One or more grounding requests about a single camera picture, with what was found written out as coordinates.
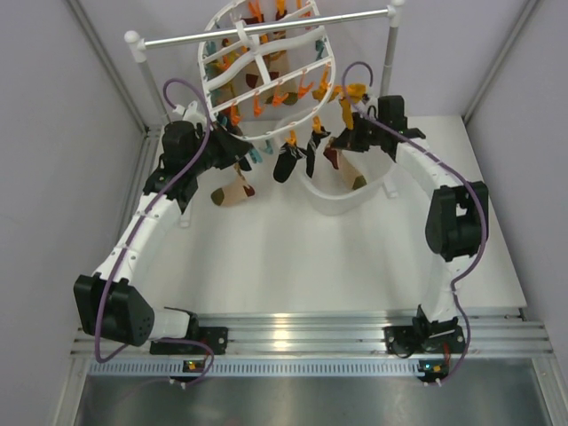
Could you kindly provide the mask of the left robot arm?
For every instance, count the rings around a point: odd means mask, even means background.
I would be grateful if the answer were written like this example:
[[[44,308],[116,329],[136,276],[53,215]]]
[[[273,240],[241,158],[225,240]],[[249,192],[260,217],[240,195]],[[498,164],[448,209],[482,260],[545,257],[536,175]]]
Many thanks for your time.
[[[92,275],[74,284],[83,332],[140,346],[169,338],[179,351],[200,344],[194,314],[158,308],[143,288],[146,274],[168,232],[181,222],[207,170],[231,167],[252,145],[230,123],[174,121],[161,134],[162,152],[140,196],[135,213],[116,246]]]

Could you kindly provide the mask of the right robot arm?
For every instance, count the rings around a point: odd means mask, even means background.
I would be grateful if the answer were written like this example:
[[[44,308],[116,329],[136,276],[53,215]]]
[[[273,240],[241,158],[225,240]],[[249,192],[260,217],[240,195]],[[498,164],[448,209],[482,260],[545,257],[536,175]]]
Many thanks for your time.
[[[488,240],[489,192],[470,182],[433,153],[425,134],[408,124],[400,96],[380,97],[367,109],[342,102],[345,128],[331,146],[364,153],[376,146],[407,172],[428,196],[424,235],[433,254],[425,296],[408,326],[385,331],[387,351],[465,353],[469,321],[459,301],[459,283],[473,272]]]

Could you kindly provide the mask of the white round sock hanger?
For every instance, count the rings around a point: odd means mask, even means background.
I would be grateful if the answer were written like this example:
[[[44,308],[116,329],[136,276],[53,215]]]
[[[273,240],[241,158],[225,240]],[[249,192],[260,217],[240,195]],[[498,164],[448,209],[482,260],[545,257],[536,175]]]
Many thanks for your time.
[[[231,1],[209,21],[198,48],[209,115],[254,142],[308,123],[334,97],[335,57],[321,25],[247,32],[257,24],[320,16],[313,1]]]

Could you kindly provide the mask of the striped maroon green sock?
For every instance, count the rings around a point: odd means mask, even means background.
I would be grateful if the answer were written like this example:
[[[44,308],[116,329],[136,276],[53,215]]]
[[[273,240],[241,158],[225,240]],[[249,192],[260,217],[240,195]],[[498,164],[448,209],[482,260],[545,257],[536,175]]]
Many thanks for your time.
[[[332,167],[338,171],[343,183],[348,190],[356,191],[367,185],[364,175],[343,154],[342,150],[336,150],[330,146],[330,141],[324,148],[324,156],[329,160]]]

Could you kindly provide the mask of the teal clothes clip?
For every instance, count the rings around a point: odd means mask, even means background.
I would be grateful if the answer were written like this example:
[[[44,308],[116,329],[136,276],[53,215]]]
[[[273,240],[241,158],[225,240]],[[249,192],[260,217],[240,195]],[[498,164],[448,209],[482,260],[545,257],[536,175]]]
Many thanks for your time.
[[[261,146],[253,146],[248,152],[248,156],[254,164],[262,163],[266,155],[273,154],[274,148],[270,139],[267,139]]]

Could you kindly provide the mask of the beige brown patch sock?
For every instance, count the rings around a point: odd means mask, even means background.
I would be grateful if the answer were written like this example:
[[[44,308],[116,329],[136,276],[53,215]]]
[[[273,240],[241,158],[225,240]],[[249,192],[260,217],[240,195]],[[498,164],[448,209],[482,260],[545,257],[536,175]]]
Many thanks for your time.
[[[256,195],[255,188],[243,175],[240,165],[234,167],[236,176],[232,183],[221,186],[210,195],[211,201],[218,207],[229,208]]]

